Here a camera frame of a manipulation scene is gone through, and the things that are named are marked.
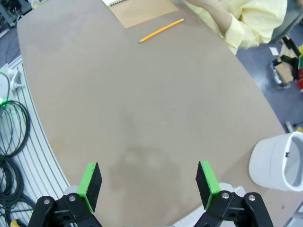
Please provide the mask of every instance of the table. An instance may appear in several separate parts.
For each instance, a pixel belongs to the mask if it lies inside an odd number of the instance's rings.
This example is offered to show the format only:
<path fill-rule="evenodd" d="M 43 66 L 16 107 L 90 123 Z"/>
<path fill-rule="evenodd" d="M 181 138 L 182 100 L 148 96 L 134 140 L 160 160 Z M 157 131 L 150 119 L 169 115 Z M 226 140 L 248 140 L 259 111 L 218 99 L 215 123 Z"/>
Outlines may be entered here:
<path fill-rule="evenodd" d="M 52 0 L 20 20 L 27 79 L 57 160 L 70 184 L 98 161 L 103 183 L 95 215 L 103 226 L 181 219 L 201 204 L 201 159 L 220 182 L 260 193 L 274 226 L 282 226 L 302 193 L 261 188 L 248 174 L 254 145 L 282 127 L 225 44 L 177 6 L 129 29 L 101 0 Z"/>

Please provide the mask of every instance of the bolt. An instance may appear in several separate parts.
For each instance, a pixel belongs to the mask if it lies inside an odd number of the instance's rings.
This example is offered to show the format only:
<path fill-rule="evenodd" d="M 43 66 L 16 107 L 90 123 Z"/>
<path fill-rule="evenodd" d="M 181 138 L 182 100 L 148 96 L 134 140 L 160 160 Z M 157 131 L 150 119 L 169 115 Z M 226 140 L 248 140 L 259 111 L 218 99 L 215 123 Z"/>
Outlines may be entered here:
<path fill-rule="evenodd" d="M 253 196 L 253 195 L 250 195 L 250 196 L 248 197 L 248 199 L 249 199 L 250 201 L 254 201 L 254 200 L 256 199 L 256 197 Z"/>
<path fill-rule="evenodd" d="M 224 199 L 228 199 L 228 198 L 229 198 L 229 194 L 226 193 L 226 192 L 224 192 L 224 193 L 222 194 L 222 197 L 223 197 Z"/>
<path fill-rule="evenodd" d="M 49 204 L 50 202 L 51 202 L 51 201 L 50 201 L 49 199 L 45 199 L 45 200 L 44 200 L 44 204 L 45 204 L 45 205 Z"/>
<path fill-rule="evenodd" d="M 71 202 L 76 200 L 76 197 L 74 197 L 73 195 L 69 198 Z"/>

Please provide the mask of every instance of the pencil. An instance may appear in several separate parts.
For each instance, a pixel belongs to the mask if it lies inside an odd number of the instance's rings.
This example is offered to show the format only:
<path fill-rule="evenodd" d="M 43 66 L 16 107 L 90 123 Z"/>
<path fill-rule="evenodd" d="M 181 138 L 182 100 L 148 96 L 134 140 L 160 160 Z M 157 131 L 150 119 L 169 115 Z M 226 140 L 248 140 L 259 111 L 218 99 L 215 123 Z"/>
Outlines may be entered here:
<path fill-rule="evenodd" d="M 184 21 L 184 19 L 177 20 L 176 22 L 171 23 L 170 25 L 167 25 L 167 26 L 165 26 L 165 27 L 159 29 L 158 31 L 155 31 L 154 33 L 151 33 L 150 35 L 148 35 L 148 36 L 144 37 L 142 40 L 140 40 L 139 43 L 142 43 L 142 42 L 144 42 L 145 40 L 148 40 L 149 38 L 153 37 L 154 35 L 156 35 L 156 34 L 158 34 L 158 33 L 160 33 L 160 32 L 163 32 L 164 30 L 166 30 L 166 29 L 168 29 L 168 28 L 170 28 L 170 27 L 172 27 L 172 26 L 174 26 L 174 25 L 176 25 L 176 24 L 179 24 L 179 23 L 181 23 L 182 21 Z"/>

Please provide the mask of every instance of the notebook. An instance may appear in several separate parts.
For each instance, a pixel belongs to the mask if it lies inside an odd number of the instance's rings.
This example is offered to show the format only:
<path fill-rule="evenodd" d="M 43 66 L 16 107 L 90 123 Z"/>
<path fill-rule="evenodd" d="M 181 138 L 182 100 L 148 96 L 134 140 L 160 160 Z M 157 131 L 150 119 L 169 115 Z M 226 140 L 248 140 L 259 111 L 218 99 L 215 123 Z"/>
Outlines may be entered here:
<path fill-rule="evenodd" d="M 125 28 L 178 11 L 170 0 L 103 0 Z"/>

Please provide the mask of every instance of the white cylindrical container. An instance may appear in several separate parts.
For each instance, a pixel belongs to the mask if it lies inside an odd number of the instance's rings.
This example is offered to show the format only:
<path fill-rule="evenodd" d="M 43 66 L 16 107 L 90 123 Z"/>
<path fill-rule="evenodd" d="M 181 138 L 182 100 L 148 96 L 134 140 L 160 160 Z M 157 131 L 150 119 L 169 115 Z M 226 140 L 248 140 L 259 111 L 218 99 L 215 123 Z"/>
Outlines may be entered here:
<path fill-rule="evenodd" d="M 252 151 L 249 173 L 262 187 L 303 191 L 303 133 L 261 140 Z"/>

